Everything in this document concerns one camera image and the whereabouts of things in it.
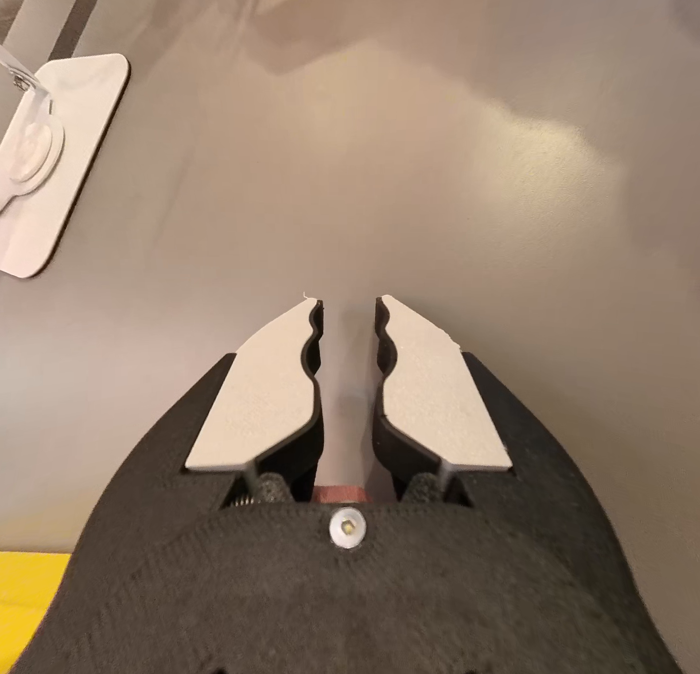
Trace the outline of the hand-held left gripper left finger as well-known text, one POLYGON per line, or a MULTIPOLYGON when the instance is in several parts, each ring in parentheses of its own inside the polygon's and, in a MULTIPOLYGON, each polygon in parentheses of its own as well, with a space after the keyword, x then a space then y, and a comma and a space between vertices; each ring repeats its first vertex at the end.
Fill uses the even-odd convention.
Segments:
POLYGON ((280 475, 310 502, 324 448, 319 382, 323 301, 304 299, 249 337, 231 365, 185 461, 196 474, 234 473, 249 494, 280 475))

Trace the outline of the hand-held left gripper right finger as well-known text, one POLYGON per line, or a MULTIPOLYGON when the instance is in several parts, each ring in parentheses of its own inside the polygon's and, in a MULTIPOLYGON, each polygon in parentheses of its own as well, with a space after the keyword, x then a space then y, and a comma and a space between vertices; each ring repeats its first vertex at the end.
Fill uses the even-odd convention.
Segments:
POLYGON ((511 479, 514 462, 460 344, 390 294, 375 301, 374 332, 373 452, 396 500, 425 475, 440 499, 464 477, 511 479))

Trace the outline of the yellow plastic storage bin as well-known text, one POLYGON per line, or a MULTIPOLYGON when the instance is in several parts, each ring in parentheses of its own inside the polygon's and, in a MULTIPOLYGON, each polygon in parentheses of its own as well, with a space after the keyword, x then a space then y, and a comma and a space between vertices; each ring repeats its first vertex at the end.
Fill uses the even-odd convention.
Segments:
POLYGON ((30 642, 65 573, 69 553, 1 553, 1 672, 30 642))

